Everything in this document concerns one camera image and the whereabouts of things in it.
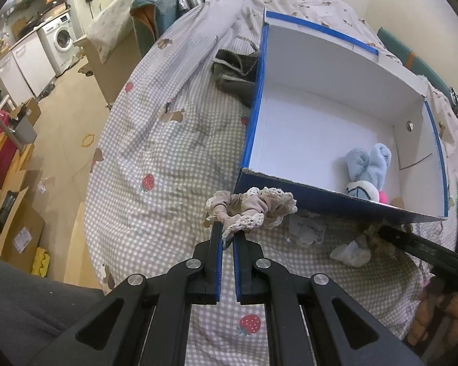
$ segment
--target gray pants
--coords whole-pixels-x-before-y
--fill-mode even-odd
[[[33,276],[0,261],[1,353],[13,366],[27,364],[103,297],[101,290]]]

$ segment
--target silver screw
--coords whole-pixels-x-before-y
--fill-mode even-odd
[[[258,259],[256,261],[256,266],[259,268],[268,268],[271,265],[271,261],[268,259]]]
[[[188,268],[196,269],[196,268],[200,267],[201,265],[202,265],[202,263],[198,259],[187,260],[187,267]]]
[[[131,286],[137,286],[143,283],[143,276],[139,274],[133,274],[129,278],[127,278],[127,282]]]
[[[329,278],[327,277],[327,275],[317,274],[314,277],[314,282],[318,285],[327,285],[327,282],[329,282]]]

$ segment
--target pink pom-pom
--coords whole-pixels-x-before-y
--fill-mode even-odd
[[[388,205],[387,194],[383,191],[379,191],[379,203],[386,203]]]

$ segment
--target cabinet door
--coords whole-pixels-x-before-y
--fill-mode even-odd
[[[37,32],[32,33],[18,44],[12,53],[20,71],[35,96],[39,96],[46,85],[54,78],[54,70],[44,52]]]
[[[8,92],[16,105],[34,97],[11,52],[0,59],[0,79],[6,88],[3,91]]]

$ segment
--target white box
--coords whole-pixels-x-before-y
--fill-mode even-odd
[[[265,11],[235,192],[279,187],[299,208],[320,213],[397,224],[445,220],[445,162],[426,91],[408,69],[359,40]],[[403,209],[344,194],[345,155],[376,143],[392,152],[384,192],[402,199]]]

